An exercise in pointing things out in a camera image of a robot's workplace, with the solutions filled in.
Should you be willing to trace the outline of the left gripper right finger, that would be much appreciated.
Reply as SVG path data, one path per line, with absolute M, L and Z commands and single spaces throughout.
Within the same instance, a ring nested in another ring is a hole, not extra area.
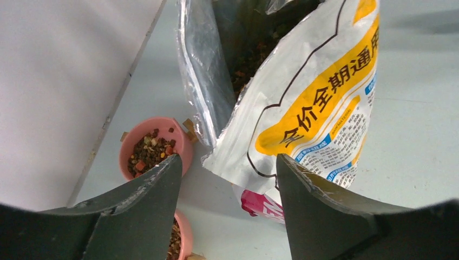
M 361 196 L 276 160 L 293 259 L 458 259 L 458 200 L 417 209 Z

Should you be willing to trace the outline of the cat food bag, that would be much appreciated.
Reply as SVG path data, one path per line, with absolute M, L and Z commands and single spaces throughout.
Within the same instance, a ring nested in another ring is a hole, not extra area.
M 205 169 L 284 223 L 276 158 L 347 188 L 371 118 L 379 1 L 178 1 L 178 56 Z

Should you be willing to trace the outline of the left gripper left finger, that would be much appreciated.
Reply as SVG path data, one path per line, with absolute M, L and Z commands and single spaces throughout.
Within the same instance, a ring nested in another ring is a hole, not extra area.
M 1 206 L 1 259 L 166 259 L 182 177 L 178 155 L 74 207 Z

